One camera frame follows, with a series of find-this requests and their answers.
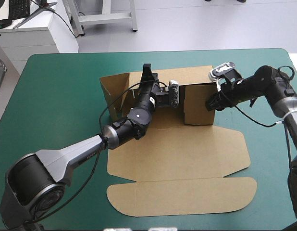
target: cardboard flap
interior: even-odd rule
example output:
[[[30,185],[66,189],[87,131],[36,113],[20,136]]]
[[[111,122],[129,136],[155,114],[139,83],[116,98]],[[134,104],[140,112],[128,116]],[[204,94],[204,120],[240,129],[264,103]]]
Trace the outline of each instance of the cardboard flap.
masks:
[[[256,188],[253,178],[166,180],[111,185],[107,197],[133,217],[226,213],[246,207]]]
[[[215,110],[207,111],[205,102],[216,92],[215,84],[186,86],[184,99],[186,124],[210,125],[214,123]]]
[[[176,80],[180,86],[191,84],[210,83],[208,78],[209,71],[212,66],[195,66],[164,70],[154,70],[153,73],[158,73],[159,81],[169,84],[170,80]],[[129,87],[138,83],[141,79],[142,72],[131,72],[129,75]]]
[[[114,76],[101,77],[100,84],[103,90],[106,103],[109,106],[128,86],[129,73],[118,74]],[[126,94],[118,99],[112,106],[109,106],[109,113],[112,120],[117,120],[117,113],[121,112],[122,102]]]
[[[216,126],[148,129],[109,150],[107,171],[137,182],[224,177],[247,168],[244,136]]]

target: green tabletop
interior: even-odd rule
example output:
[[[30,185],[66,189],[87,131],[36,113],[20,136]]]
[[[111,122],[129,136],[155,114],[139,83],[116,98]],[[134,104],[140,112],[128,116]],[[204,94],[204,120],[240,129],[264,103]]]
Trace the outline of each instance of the green tabletop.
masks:
[[[248,77],[262,65],[293,66],[282,49],[174,51],[132,53],[45,54],[30,57],[0,122],[0,201],[5,171],[21,156],[40,149],[60,149],[99,133],[98,117],[106,103],[99,77],[153,69],[219,65],[226,61]],[[297,92],[297,76],[292,81]],[[250,116],[271,124],[277,120],[265,98],[253,108],[240,104]],[[110,121],[106,114],[103,122]],[[263,128],[236,109],[217,112],[215,125],[244,133],[251,166],[229,177],[253,177],[258,189],[253,201],[232,213],[135,218],[116,211],[106,189],[128,180],[107,173],[107,151],[83,192],[68,206],[41,223],[46,229],[100,230],[107,227],[177,227],[181,230],[277,230],[295,221],[287,189],[288,160],[283,126]],[[69,198],[88,176],[93,158],[74,171]],[[0,216],[0,229],[4,226]]]

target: keyboard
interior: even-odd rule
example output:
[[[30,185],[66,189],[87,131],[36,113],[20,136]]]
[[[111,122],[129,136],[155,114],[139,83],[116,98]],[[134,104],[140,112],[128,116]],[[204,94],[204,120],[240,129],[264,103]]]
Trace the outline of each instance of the keyboard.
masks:
[[[26,18],[30,15],[30,0],[9,0],[9,19]]]

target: computer mouse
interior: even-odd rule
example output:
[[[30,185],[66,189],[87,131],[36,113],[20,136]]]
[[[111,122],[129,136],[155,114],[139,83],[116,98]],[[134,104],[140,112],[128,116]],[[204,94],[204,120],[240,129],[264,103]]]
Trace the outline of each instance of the computer mouse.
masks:
[[[0,29],[6,28],[7,26],[12,24],[12,20],[11,19],[1,19],[0,20]]]

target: black cable cord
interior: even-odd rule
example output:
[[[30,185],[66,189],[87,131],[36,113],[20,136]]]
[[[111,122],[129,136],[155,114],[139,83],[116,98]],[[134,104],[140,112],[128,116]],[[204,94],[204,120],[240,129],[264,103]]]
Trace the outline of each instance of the black cable cord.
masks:
[[[244,113],[239,107],[237,107],[222,91],[220,91],[221,94],[227,99],[227,101],[233,105],[233,107],[235,107],[241,114],[243,114],[245,117],[247,117],[249,120],[253,121],[254,123],[258,124],[258,125],[261,125],[263,127],[266,127],[266,128],[271,128],[275,125],[277,125],[277,123],[273,123],[273,124],[270,124],[270,125],[266,125],[266,124],[262,124],[258,121],[256,121],[255,119],[251,118],[250,116],[248,116],[246,113]]]
[[[47,7],[44,7],[44,6],[41,6],[41,5],[39,5],[38,3],[36,3],[35,1],[33,1],[33,0],[31,0],[35,5],[38,5],[39,7],[41,7],[41,8],[44,8],[45,10],[47,10],[47,11],[50,11],[50,12],[53,12],[55,15],[57,15],[59,18],[61,18],[62,19],[62,21],[65,23],[65,25],[67,26],[67,28],[70,30],[70,32],[72,33],[72,35],[75,37],[75,38],[78,38],[80,35],[75,35],[74,33],[73,33],[73,31],[71,30],[71,28],[68,26],[68,24],[66,23],[66,21],[61,17],[61,15],[59,15],[57,12],[55,12],[55,10],[53,10],[53,9],[49,9],[49,8],[47,8]]]
[[[167,87],[166,84],[164,84],[163,82],[159,82],[159,81],[155,81],[155,80],[148,80],[148,81],[142,81],[142,82],[139,82],[139,83],[136,83],[134,85],[132,85],[131,87],[129,87],[128,89],[126,89],[125,91],[123,91],[111,104],[109,104],[104,110],[103,112],[100,114],[99,116],[99,127],[100,127],[100,131],[102,132],[102,129],[101,129],[101,117],[103,116],[103,114],[105,113],[105,111],[111,106],[113,105],[119,98],[121,98],[126,92],[128,92],[131,88],[139,85],[139,84],[142,84],[142,83],[149,83],[149,82],[155,82],[155,83],[160,83],[160,84],[163,84],[165,87]],[[98,160],[99,160],[99,156],[100,156],[100,152],[101,152],[101,149],[105,143],[105,138],[102,134],[100,134],[100,136],[102,137],[102,143],[100,144],[100,147],[99,147],[99,150],[96,152],[97,153],[97,156],[96,156],[96,160],[95,160],[95,163],[93,165],[93,168],[91,170],[91,173],[89,175],[89,177],[87,178],[87,180],[82,184],[82,186],[78,189],[78,191],[73,195],[71,196],[66,202],[64,202],[61,206],[59,206],[58,208],[56,208],[55,210],[53,210],[52,212],[48,213],[47,215],[41,217],[41,218],[38,218],[34,221],[30,221],[28,222],[27,224],[32,224],[32,223],[36,223],[36,222],[39,222],[41,220],[44,220],[48,217],[50,217],[51,215],[55,214],[56,212],[58,212],[60,209],[62,209],[63,207],[65,207],[68,203],[70,203],[76,196],[79,195],[79,193],[84,189],[84,187],[86,186],[86,184],[90,181],[90,179],[92,178],[94,172],[95,172],[95,169],[97,167],[97,163],[98,163]]]
[[[291,156],[291,146],[289,143],[289,138],[288,138],[288,130],[287,127],[285,125],[285,123],[283,122],[284,125],[284,130],[285,130],[285,138],[286,138],[286,146],[287,146],[287,155],[288,155],[288,167],[289,167],[289,174],[290,177],[292,177],[292,156]]]
[[[284,67],[287,67],[287,68],[289,68],[291,71],[292,71],[292,75],[291,75],[291,77],[286,77],[286,76],[284,76],[284,75],[282,75],[282,72],[281,72],[281,69],[282,68],[284,68]],[[294,76],[295,76],[295,71],[294,71],[294,69],[291,67],[291,66],[280,66],[279,68],[278,68],[278,74],[281,76],[281,78],[286,82],[286,89],[289,89],[289,81],[291,81],[293,78],[294,78]]]

